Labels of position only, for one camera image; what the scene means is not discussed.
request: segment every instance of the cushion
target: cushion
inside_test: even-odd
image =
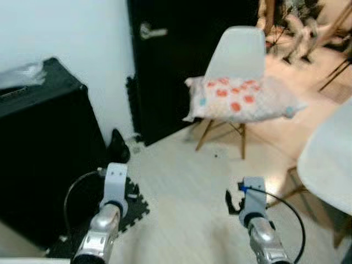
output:
[[[277,117],[292,118],[306,105],[280,80],[269,76],[260,81],[241,78],[205,80],[188,78],[190,112],[183,121],[195,117],[234,123],[258,122]]]

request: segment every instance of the wooden chair leg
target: wooden chair leg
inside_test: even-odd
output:
[[[351,63],[346,64],[340,71],[338,71],[338,72],[335,74],[335,76],[334,76],[333,78],[331,78],[330,80],[328,80],[327,83],[324,84],[324,86],[321,87],[321,88],[318,90],[318,92],[321,92],[322,90],[324,90],[324,88],[325,88],[326,86],[328,86],[328,85],[329,85],[337,76],[339,76],[344,70],[346,70],[346,68],[347,68],[350,64],[351,64]]]
[[[334,234],[334,248],[338,248],[343,238],[347,235],[349,229],[352,228],[352,217],[348,216],[348,219],[344,222],[341,229]]]
[[[204,144],[204,141],[205,141],[205,137],[206,135],[209,133],[209,130],[212,126],[212,124],[214,123],[214,120],[210,120],[209,123],[208,123],[208,126],[206,127],[202,137],[200,138],[199,142],[198,142],[198,145],[196,147],[196,151],[198,151]]]
[[[304,187],[304,185],[299,185],[296,189],[290,191],[289,193],[285,194],[285,195],[284,195],[283,197],[281,197],[281,198],[282,198],[283,200],[286,200],[286,199],[290,198],[291,196],[293,196],[293,195],[295,195],[295,194],[299,194],[299,193],[301,193],[301,192],[303,192],[303,191],[307,191],[307,189]],[[269,203],[269,204],[267,205],[267,208],[270,208],[270,207],[272,207],[272,206],[275,206],[275,205],[277,205],[277,204],[279,204],[279,203],[280,203],[279,200],[273,201],[273,202],[271,202],[271,203]]]
[[[246,158],[246,124],[240,124],[241,131],[241,155],[242,160]]]

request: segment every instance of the black door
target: black door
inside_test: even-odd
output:
[[[259,0],[129,0],[142,139],[187,126],[184,80],[204,75],[223,31],[255,25]]]

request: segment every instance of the black speaker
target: black speaker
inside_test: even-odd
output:
[[[65,234],[70,184],[108,160],[87,87],[55,58],[44,70],[43,85],[0,96],[0,218],[47,248]],[[102,192],[98,177],[81,186],[69,200],[72,225],[94,213]]]

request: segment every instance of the metallic robot arm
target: metallic robot arm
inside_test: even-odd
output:
[[[128,210],[128,203],[125,200],[126,178],[127,165],[119,163],[108,165],[101,210],[91,220],[90,229],[82,240],[73,264],[109,262],[119,222]]]
[[[250,246],[256,255],[259,264],[292,264],[280,238],[275,230],[274,224],[268,220],[266,215],[266,194],[246,189],[246,187],[257,188],[265,191],[262,178],[244,178],[239,183],[239,190],[245,191],[245,197],[240,202],[240,210],[232,205],[229,191],[226,192],[226,203],[230,215],[239,215],[241,224],[248,229]]]

